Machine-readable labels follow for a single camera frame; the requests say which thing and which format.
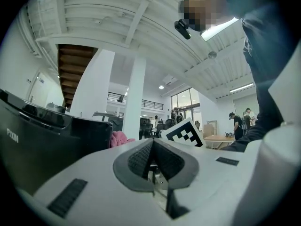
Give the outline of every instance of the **staircase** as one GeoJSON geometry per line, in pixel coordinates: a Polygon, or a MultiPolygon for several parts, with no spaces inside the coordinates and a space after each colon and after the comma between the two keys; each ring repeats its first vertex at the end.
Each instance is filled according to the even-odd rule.
{"type": "Polygon", "coordinates": [[[70,108],[81,76],[97,49],[92,47],[59,44],[58,74],[65,107],[70,108]]]}

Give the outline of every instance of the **pink towel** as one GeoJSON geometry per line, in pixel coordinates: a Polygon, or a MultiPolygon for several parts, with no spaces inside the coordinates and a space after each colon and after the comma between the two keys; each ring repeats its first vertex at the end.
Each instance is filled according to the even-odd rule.
{"type": "Polygon", "coordinates": [[[135,141],[135,139],[127,139],[127,136],[122,131],[113,131],[111,136],[111,147],[123,145],[128,142],[135,141]]]}

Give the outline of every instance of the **black camera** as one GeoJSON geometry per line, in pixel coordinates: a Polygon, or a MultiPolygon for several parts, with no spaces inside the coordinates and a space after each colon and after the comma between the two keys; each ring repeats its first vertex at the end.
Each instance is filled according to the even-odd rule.
{"type": "Polygon", "coordinates": [[[190,39],[191,34],[188,32],[188,26],[185,24],[183,19],[180,19],[179,21],[175,21],[174,28],[185,38],[190,39]]]}

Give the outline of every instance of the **balcony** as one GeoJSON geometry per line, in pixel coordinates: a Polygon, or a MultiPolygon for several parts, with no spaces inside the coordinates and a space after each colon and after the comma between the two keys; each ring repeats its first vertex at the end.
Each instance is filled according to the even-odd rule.
{"type": "MultiPolygon", "coordinates": [[[[123,103],[123,104],[127,103],[127,97],[126,96],[121,95],[121,94],[112,93],[112,92],[108,93],[108,100],[123,103]]],[[[145,107],[145,108],[163,110],[163,104],[153,102],[153,101],[148,101],[148,100],[142,100],[141,101],[141,106],[145,107]]]]}

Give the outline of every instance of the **dark blue jacket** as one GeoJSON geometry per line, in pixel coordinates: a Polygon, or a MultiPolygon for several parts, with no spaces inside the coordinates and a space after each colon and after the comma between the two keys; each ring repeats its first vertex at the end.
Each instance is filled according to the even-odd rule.
{"type": "Polygon", "coordinates": [[[243,53],[256,84],[259,114],[248,134],[223,150],[244,152],[249,142],[262,139],[283,121],[268,89],[292,56],[300,33],[295,33],[294,22],[285,15],[277,0],[227,2],[233,15],[242,19],[246,34],[243,53]]]}

